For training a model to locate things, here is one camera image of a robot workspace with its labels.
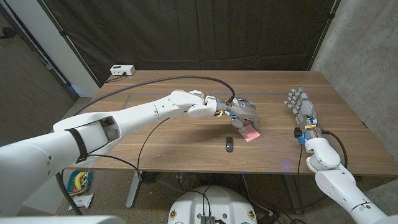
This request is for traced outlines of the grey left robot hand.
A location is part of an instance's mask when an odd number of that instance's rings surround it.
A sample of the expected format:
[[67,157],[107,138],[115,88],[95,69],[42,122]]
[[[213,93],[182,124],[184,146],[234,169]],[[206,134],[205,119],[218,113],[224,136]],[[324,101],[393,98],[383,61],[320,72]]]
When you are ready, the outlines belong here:
[[256,116],[256,106],[253,102],[244,98],[234,98],[231,103],[217,99],[215,116],[226,114],[231,117],[231,124],[242,134],[247,135],[248,131],[244,121],[257,127],[259,120]]

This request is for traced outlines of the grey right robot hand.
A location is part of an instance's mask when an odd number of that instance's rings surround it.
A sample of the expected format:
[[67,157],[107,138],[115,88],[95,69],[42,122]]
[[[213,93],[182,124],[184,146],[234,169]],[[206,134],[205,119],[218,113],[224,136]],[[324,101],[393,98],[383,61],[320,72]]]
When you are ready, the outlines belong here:
[[294,137],[298,139],[300,144],[321,136],[318,128],[317,113],[302,87],[298,90],[291,89],[287,101],[284,101],[284,105],[295,115],[298,126],[295,128]]

